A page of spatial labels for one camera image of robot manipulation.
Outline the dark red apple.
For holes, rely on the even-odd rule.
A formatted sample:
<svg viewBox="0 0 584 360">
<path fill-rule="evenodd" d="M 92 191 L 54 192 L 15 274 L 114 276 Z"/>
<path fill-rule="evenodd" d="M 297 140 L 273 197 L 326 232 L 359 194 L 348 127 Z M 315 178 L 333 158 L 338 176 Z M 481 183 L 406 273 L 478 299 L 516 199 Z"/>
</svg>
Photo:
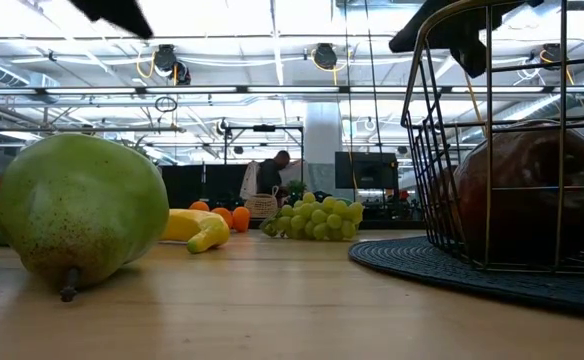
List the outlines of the dark red apple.
<svg viewBox="0 0 584 360">
<path fill-rule="evenodd" d="M 551 121 L 494 134 L 454 172 L 471 258 L 551 264 L 584 250 L 584 135 Z"/>
</svg>

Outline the green pear with stem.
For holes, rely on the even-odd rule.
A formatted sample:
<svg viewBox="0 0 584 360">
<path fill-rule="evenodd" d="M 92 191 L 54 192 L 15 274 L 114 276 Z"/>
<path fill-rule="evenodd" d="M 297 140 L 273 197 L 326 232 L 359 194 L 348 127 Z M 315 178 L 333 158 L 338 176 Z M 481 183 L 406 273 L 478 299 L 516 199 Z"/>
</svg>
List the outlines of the green pear with stem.
<svg viewBox="0 0 584 360">
<path fill-rule="evenodd" d="M 168 221 L 158 168 L 137 151 L 84 134 L 22 150 L 0 184 L 0 232 L 23 266 L 64 302 L 142 257 Z"/>
</svg>

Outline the yellow banana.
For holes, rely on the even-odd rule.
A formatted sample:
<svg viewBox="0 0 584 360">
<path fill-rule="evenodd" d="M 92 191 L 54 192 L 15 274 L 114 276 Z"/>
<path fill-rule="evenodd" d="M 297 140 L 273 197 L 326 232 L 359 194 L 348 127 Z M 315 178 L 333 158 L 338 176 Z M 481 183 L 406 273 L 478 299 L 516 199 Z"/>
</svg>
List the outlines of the yellow banana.
<svg viewBox="0 0 584 360">
<path fill-rule="evenodd" d="M 221 215 L 190 209 L 170 209 L 162 241 L 185 243 L 192 254 L 206 252 L 228 242 L 230 229 Z"/>
</svg>

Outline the orange tomato cluster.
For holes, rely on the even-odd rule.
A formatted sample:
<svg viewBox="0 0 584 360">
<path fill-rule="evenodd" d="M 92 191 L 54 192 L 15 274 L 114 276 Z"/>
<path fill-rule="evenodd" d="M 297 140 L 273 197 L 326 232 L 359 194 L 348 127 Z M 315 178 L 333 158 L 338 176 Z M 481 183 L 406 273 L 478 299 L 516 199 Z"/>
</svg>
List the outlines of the orange tomato cluster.
<svg viewBox="0 0 584 360">
<path fill-rule="evenodd" d="M 245 233 L 249 229 L 251 214 L 246 207 L 239 206 L 233 211 L 230 211 L 224 207 L 211 208 L 204 201 L 195 201 L 189 206 L 189 208 L 191 210 L 207 211 L 220 215 L 228 227 L 238 233 Z"/>
</svg>

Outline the wicker basket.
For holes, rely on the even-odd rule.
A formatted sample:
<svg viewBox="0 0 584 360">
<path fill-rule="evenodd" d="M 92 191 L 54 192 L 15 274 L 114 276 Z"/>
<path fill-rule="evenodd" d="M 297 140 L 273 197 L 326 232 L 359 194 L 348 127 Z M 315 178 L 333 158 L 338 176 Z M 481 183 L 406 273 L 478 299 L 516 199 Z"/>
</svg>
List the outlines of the wicker basket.
<svg viewBox="0 0 584 360">
<path fill-rule="evenodd" d="M 274 215 L 279 209 L 276 197 L 278 191 L 279 187 L 273 186 L 269 194 L 259 193 L 249 197 L 245 201 L 245 207 L 249 210 L 251 217 L 266 219 Z"/>
</svg>

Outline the black background monitor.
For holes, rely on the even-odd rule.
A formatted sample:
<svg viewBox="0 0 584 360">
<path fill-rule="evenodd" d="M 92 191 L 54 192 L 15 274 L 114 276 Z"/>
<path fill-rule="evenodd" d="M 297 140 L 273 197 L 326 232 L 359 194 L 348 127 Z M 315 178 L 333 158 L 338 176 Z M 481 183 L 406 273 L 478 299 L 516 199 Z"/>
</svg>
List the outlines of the black background monitor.
<svg viewBox="0 0 584 360">
<path fill-rule="evenodd" d="M 336 152 L 338 189 L 397 189 L 398 163 L 392 153 Z"/>
</svg>

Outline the black partition panel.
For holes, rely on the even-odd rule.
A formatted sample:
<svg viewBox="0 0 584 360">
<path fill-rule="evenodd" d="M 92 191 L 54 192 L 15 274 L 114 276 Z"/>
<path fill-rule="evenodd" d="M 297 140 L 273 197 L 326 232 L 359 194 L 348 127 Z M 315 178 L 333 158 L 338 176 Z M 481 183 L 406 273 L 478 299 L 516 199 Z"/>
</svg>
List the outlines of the black partition panel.
<svg viewBox="0 0 584 360">
<path fill-rule="evenodd" d="M 160 166 L 171 208 L 189 208 L 203 201 L 213 209 L 234 210 L 244 204 L 240 196 L 246 165 Z"/>
</svg>

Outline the person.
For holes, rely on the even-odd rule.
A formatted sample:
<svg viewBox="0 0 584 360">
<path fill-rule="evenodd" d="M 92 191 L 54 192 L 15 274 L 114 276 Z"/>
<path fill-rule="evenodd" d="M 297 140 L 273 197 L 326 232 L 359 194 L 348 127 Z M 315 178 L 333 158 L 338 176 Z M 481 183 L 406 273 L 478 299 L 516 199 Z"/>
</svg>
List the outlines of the person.
<svg viewBox="0 0 584 360">
<path fill-rule="evenodd" d="M 286 168 L 290 162 L 287 151 L 281 150 L 272 159 L 266 159 L 259 164 L 257 172 L 257 192 L 259 194 L 272 194 L 274 187 L 278 188 L 275 197 L 281 199 L 288 195 L 288 190 L 283 186 L 280 171 Z"/>
</svg>

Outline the green grape bunch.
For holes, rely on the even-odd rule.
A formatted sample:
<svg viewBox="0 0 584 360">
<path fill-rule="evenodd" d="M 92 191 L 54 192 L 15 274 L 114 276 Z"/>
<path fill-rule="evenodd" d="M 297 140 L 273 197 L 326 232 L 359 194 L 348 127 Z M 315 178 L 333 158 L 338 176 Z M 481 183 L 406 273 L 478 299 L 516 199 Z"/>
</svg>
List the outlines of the green grape bunch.
<svg viewBox="0 0 584 360">
<path fill-rule="evenodd" d="M 270 237 L 295 240 L 353 240 L 364 218 L 360 202 L 305 193 L 264 220 L 260 230 Z"/>
</svg>

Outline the white cloth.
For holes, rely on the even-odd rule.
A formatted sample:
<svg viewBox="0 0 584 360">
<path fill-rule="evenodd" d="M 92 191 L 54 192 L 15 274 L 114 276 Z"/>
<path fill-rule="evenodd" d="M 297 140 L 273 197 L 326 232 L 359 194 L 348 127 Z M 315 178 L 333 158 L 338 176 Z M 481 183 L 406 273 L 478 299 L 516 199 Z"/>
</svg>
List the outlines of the white cloth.
<svg viewBox="0 0 584 360">
<path fill-rule="evenodd" d="M 251 161 L 247 164 L 240 188 L 240 197 L 243 200 L 248 200 L 257 193 L 257 176 L 259 168 L 260 164 L 256 161 Z"/>
</svg>

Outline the round dark blue placemat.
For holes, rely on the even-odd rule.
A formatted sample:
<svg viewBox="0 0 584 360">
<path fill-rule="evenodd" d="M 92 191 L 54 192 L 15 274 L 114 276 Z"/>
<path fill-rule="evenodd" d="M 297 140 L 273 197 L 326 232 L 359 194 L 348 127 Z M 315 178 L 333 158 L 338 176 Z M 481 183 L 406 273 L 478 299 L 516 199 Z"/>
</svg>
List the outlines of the round dark blue placemat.
<svg viewBox="0 0 584 360">
<path fill-rule="evenodd" d="M 583 275 L 481 271 L 424 236 L 354 243 L 348 256 L 368 269 L 425 285 L 584 316 Z"/>
</svg>

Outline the black metal gantry frame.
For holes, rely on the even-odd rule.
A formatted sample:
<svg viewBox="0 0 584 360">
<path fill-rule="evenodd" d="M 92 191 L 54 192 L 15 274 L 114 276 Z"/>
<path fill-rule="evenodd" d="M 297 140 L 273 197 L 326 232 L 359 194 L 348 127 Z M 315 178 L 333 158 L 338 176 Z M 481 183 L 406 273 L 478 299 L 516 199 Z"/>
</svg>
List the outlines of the black metal gantry frame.
<svg viewBox="0 0 584 360">
<path fill-rule="evenodd" d="M 221 134 L 222 134 L 223 142 L 224 142 L 224 145 L 223 145 L 224 164 L 227 164 L 229 145 L 231 144 L 232 141 L 237 140 L 245 131 L 252 131 L 255 133 L 273 133 L 273 132 L 277 132 L 277 131 L 282 131 L 285 134 L 289 135 L 293 140 L 295 140 L 297 142 L 297 145 L 300 147 L 300 150 L 301 150 L 301 157 L 298 161 L 293 161 L 290 153 L 287 150 L 285 150 L 290 155 L 290 162 L 286 168 L 288 168 L 290 165 L 296 165 L 297 163 L 299 163 L 300 166 L 303 166 L 304 151 L 305 151 L 305 139 L 304 139 L 304 135 L 303 135 L 303 130 L 304 130 L 304 128 L 302 126 L 291 126 L 291 125 L 271 125 L 271 124 L 259 124 L 259 125 L 252 125 L 252 126 L 223 125 L 222 130 L 221 130 Z M 278 199 L 278 204 L 281 205 L 287 196 L 285 196 L 281 199 Z"/>
</svg>

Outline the black aluminium table frame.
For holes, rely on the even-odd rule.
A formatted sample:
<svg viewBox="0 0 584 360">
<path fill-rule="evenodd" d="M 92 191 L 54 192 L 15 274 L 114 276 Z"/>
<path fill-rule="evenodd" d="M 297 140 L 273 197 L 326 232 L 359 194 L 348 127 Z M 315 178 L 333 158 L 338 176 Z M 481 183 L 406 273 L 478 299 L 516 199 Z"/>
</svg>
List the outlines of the black aluminium table frame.
<svg viewBox="0 0 584 360">
<path fill-rule="evenodd" d="M 226 226 L 224 219 L 215 213 L 204 213 L 203 217 L 196 214 L 194 218 L 190 217 L 189 213 L 180 213 L 169 217 L 163 236 L 196 234 L 203 228 L 202 223 Z M 425 228 L 422 221 L 388 219 L 364 219 L 358 226 L 360 230 L 422 230 Z"/>
</svg>

